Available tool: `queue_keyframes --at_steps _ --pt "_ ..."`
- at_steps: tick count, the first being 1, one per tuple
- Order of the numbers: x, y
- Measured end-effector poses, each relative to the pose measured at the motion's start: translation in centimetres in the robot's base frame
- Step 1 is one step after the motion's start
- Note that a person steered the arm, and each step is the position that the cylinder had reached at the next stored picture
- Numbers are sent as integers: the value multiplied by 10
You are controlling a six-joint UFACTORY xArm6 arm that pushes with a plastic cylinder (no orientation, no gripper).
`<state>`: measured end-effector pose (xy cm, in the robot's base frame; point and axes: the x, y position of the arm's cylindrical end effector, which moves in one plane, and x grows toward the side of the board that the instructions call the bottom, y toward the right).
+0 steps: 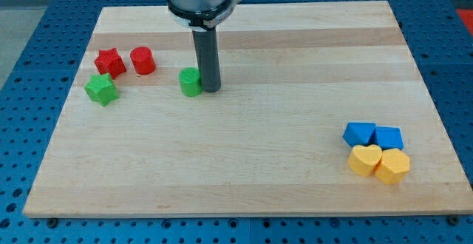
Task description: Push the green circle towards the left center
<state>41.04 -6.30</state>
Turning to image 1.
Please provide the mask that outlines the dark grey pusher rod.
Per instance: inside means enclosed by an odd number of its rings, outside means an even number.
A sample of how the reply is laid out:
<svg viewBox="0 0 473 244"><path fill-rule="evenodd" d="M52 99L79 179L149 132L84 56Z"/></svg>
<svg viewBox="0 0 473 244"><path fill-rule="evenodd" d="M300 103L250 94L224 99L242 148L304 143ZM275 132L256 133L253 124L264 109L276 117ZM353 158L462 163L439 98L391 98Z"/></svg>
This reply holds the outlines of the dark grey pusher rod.
<svg viewBox="0 0 473 244"><path fill-rule="evenodd" d="M201 86L205 92L217 92L221 88L217 31L193 31L192 35Z"/></svg>

